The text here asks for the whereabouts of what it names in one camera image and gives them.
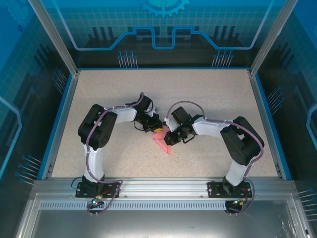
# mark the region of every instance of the glass panel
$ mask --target glass panel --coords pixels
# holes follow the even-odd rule
[[[299,0],[259,70],[299,191],[317,189],[317,2]],[[316,203],[310,195],[304,205]],[[307,214],[315,214],[315,206]],[[316,221],[312,221],[317,231]]]
[[[44,0],[79,68],[249,67],[284,0]]]
[[[27,1],[0,0],[0,20],[0,231],[14,237],[69,71]]]

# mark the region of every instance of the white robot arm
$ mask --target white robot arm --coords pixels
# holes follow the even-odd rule
[[[110,139],[115,124],[125,121],[137,121],[143,126],[142,131],[145,132],[155,131],[156,129],[162,128],[159,115],[156,113],[156,109],[150,98],[143,96],[138,105],[131,107],[130,105],[132,104],[133,103],[126,104],[120,108],[114,108],[106,113],[89,140],[89,146],[91,147],[88,159],[89,169],[91,174],[98,180],[104,179],[103,149]],[[86,140],[89,133],[100,115],[108,109],[109,108],[104,108],[97,104],[93,105],[80,125],[78,135],[81,137],[81,142],[84,144],[85,154],[87,154]],[[91,187],[94,187],[95,183],[98,183],[97,180],[90,176],[87,168],[83,176],[83,183],[86,183]]]
[[[187,143],[196,135],[209,135],[224,140],[233,161],[223,179],[223,188],[228,194],[231,194],[243,181],[252,159],[261,151],[259,144],[250,134],[231,124],[246,128],[264,147],[264,142],[260,136],[243,117],[227,120],[226,123],[208,120],[202,115],[196,115],[192,118],[182,107],[172,112],[172,116],[174,120],[165,119],[165,124],[171,128],[171,131],[164,138],[167,145],[174,145],[180,141]]]

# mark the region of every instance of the speckled work surface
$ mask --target speckled work surface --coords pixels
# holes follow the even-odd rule
[[[277,176],[247,71],[171,69],[82,71],[53,177],[84,173],[84,148],[77,130],[93,104],[123,105],[137,100],[141,91],[154,101],[161,118],[181,100],[200,104],[208,118],[244,116],[265,142],[264,156],[249,175]],[[192,116],[200,113],[195,106],[182,106]],[[197,136],[186,145],[173,146],[167,155],[152,140],[152,133],[137,131],[130,122],[115,125],[104,151],[106,177],[222,177],[230,163],[222,139]]]

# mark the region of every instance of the purple cable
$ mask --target purple cable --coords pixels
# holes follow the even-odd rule
[[[112,183],[116,183],[116,182],[119,182],[119,183],[120,183],[119,187],[118,187],[117,190],[115,191],[115,193],[114,193],[112,199],[110,200],[109,204],[108,204],[102,211],[100,211],[100,212],[98,212],[98,213],[103,213],[103,212],[105,212],[105,211],[110,207],[110,205],[111,205],[111,203],[113,202],[114,198],[117,196],[118,192],[120,191],[120,188],[121,188],[121,186],[122,186],[122,184],[123,184],[123,180],[122,180],[122,179],[119,179],[119,180],[114,180],[114,181],[110,181],[110,182],[102,181],[102,180],[97,179],[97,178],[91,173],[91,170],[90,170],[90,168],[89,168],[89,154],[90,154],[89,140],[90,140],[92,134],[94,133],[95,129],[97,128],[99,122],[103,119],[103,117],[104,117],[108,112],[112,111],[113,109],[131,108],[131,107],[134,107],[134,106],[138,105],[138,104],[142,101],[143,97],[144,97],[144,93],[141,92],[140,98],[139,98],[139,100],[138,100],[136,103],[134,103],[134,104],[132,104],[132,105],[129,105],[129,106],[116,106],[116,107],[113,107],[113,108],[111,108],[111,109],[105,110],[105,111],[100,115],[100,117],[99,117],[98,120],[96,121],[95,125],[93,126],[93,128],[91,129],[91,131],[90,131],[89,134],[88,134],[88,137],[87,137],[87,140],[86,140],[86,147],[87,147],[86,167],[87,167],[87,171],[88,171],[89,175],[90,175],[94,180],[96,180],[97,182],[100,182],[100,183],[105,183],[105,184],[112,184]],[[87,212],[89,212],[90,214],[92,214],[92,212],[90,211],[90,207],[91,207],[91,203],[88,205]]]
[[[194,104],[195,106],[199,107],[200,110],[202,110],[203,117],[205,118],[205,111],[204,111],[204,109],[203,109],[200,105],[198,105],[197,103],[194,103],[194,102],[191,102],[191,101],[179,101],[179,102],[177,102],[177,103],[174,103],[174,104],[173,104],[172,106],[170,106],[170,108],[168,109],[165,118],[168,118],[169,113],[170,113],[170,110],[172,110],[172,108],[173,108],[175,105],[180,104],[180,103],[190,103],[190,104]]]
[[[260,154],[259,154],[259,156],[257,156],[255,159],[253,159],[253,160],[250,161],[250,163],[249,163],[249,165],[248,165],[248,168],[247,168],[246,172],[245,172],[244,175],[243,175],[243,177],[246,178],[248,172],[249,172],[250,169],[251,169],[252,164],[253,164],[254,162],[258,161],[258,160],[263,156],[263,154],[264,154],[264,148],[263,148],[263,146],[262,146],[260,140],[259,140],[252,132],[250,132],[248,129],[246,129],[245,127],[243,127],[243,126],[241,126],[241,125],[239,125],[239,124],[237,124],[237,123],[234,123],[234,122],[231,122],[231,121],[226,121],[226,120],[223,121],[223,120],[212,120],[212,119],[206,119],[206,121],[213,122],[213,123],[224,123],[224,124],[230,124],[230,125],[236,126],[236,127],[240,128],[240,129],[244,130],[246,133],[248,133],[248,134],[258,143],[258,145],[259,145],[259,147],[260,147],[260,150],[261,150],[261,151],[260,151]]]

